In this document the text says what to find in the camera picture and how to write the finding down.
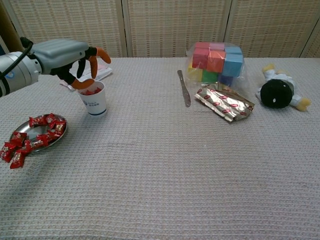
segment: colorful block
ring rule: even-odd
[[[222,75],[226,77],[239,77],[244,62],[242,55],[226,53]]]
[[[223,76],[222,74],[218,75],[218,82],[227,85],[228,87],[232,86],[233,81],[234,78],[232,76]]]
[[[198,41],[195,43],[195,48],[196,49],[209,49],[210,42],[206,41]]]
[[[240,54],[240,55],[242,55],[241,48],[238,46],[226,46],[226,47],[224,47],[224,51],[227,54]]]
[[[199,68],[193,68],[192,62],[190,62],[187,70],[187,76],[191,81],[201,82],[203,70]]]
[[[208,72],[222,73],[225,57],[226,53],[224,51],[211,50],[209,52],[206,70]]]
[[[210,42],[209,45],[210,50],[225,50],[225,44],[224,43],[218,43],[218,42]]]
[[[206,84],[213,84],[218,81],[218,73],[216,72],[209,72],[207,70],[202,71],[202,81]]]
[[[192,56],[192,67],[206,69],[208,63],[209,49],[195,48]]]

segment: yellow block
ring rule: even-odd
[[[192,62],[191,62],[191,63],[189,64],[189,66],[188,66],[187,74],[188,74],[187,77],[188,77],[191,81],[201,82],[201,80],[202,80],[202,69],[193,68],[193,67],[192,67]]]

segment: green block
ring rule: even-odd
[[[213,84],[218,82],[218,73],[217,72],[210,72],[207,70],[203,70],[202,72],[202,80],[201,82],[206,84]]]

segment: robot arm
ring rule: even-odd
[[[90,47],[87,43],[70,39],[53,39],[33,45],[22,37],[26,50],[11,52],[0,56],[0,97],[24,88],[38,81],[40,74],[57,75],[75,89],[89,87],[97,76],[97,57],[111,63],[109,55],[99,47]],[[86,60],[90,62],[91,76],[83,82],[78,81],[84,72]],[[78,61],[77,78],[69,71]]]

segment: orange block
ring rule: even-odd
[[[208,72],[222,73],[224,69],[225,58],[226,52],[211,50],[208,56],[206,70]]]

